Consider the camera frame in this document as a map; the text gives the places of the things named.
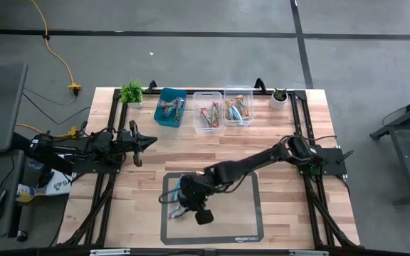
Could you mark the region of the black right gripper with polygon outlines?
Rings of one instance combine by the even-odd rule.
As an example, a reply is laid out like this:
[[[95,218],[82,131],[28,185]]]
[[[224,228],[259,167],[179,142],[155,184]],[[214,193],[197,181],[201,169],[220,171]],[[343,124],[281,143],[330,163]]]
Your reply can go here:
[[[195,212],[195,218],[199,225],[205,225],[214,221],[211,210],[206,209],[207,197],[214,193],[214,187],[210,184],[207,176],[190,175],[186,178],[186,196],[188,209]]]

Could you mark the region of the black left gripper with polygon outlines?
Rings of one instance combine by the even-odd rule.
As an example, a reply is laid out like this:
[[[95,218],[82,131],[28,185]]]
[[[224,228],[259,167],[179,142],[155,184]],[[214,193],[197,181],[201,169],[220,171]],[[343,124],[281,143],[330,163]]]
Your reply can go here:
[[[143,152],[155,143],[157,138],[140,134],[134,120],[131,120],[129,125],[129,131],[124,129],[119,133],[119,144],[123,154],[126,155],[126,153],[132,152],[133,164],[137,167],[141,167],[142,160],[140,159],[140,152]]]

